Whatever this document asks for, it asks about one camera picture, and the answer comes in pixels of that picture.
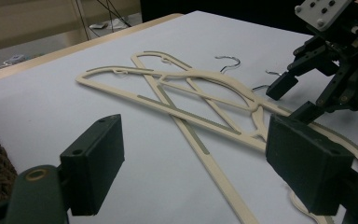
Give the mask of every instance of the metal screw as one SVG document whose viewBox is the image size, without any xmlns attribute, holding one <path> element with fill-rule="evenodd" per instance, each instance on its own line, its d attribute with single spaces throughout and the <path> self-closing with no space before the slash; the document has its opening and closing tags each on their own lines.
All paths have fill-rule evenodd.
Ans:
<svg viewBox="0 0 358 224">
<path fill-rule="evenodd" d="M 301 7 L 301 6 L 296 6 L 296 7 L 295 7 L 295 12 L 296 12 L 296 13 L 299 13 L 301 10 L 302 10 L 302 7 Z"/>
<path fill-rule="evenodd" d="M 319 19 L 316 21 L 316 23 L 318 24 L 319 27 L 324 26 L 324 19 Z"/>
</svg>

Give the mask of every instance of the wire cable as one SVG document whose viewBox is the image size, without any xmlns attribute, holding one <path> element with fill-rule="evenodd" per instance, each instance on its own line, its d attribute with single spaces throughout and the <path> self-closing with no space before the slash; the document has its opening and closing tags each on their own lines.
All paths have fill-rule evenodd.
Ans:
<svg viewBox="0 0 358 224">
<path fill-rule="evenodd" d="M 123 18 L 121 18 L 117 13 L 115 13 L 114 11 L 110 10 L 110 8 L 108 8 L 104 3 L 102 3 L 100 0 L 97 0 L 97 2 L 99 4 L 101 4 L 101 6 L 103 6 L 106 10 L 108 10 L 110 13 L 112 13 L 113 15 L 115 15 L 117 17 L 118 20 L 122 21 L 124 24 L 126 24 L 128 27 L 131 27 L 131 25 L 129 25 L 126 21 L 123 20 Z"/>
<path fill-rule="evenodd" d="M 113 6 L 113 4 L 112 4 L 112 2 L 111 2 L 110 0 L 109 0 L 109 3 L 110 3 L 110 5 L 112 6 L 113 10 L 118 14 L 118 17 L 120 18 L 120 20 L 121 20 L 124 24 L 126 24 L 128 27 L 131 27 L 131 25 L 130 25 L 129 23 L 127 23 L 127 22 L 123 19 L 123 17 L 120 15 L 120 13 L 118 13 L 117 9 L 115 8 L 115 6 Z"/>
<path fill-rule="evenodd" d="M 81 23 L 83 24 L 84 33 L 86 34 L 87 40 L 90 40 L 89 34 L 87 33 L 86 24 L 84 23 L 83 15 L 81 14 L 79 3 L 77 1 L 75 1 L 75 2 L 76 2 L 76 5 L 77 5 L 77 10 L 79 11 L 79 14 L 80 14 Z"/>
<path fill-rule="evenodd" d="M 109 8 L 109 4 L 107 3 L 107 0 L 106 0 L 106 5 L 107 5 L 107 10 L 109 11 L 109 18 L 110 18 L 110 25 L 111 25 L 111 28 L 112 28 L 112 33 L 114 33 L 115 31 L 113 31 L 112 13 L 110 12 L 110 8 Z"/>
<path fill-rule="evenodd" d="M 94 30 L 92 30 L 91 28 L 89 28 L 96 36 L 98 36 L 98 37 L 101 37 L 100 35 L 97 35 L 97 33 L 95 33 L 95 31 Z"/>
</svg>

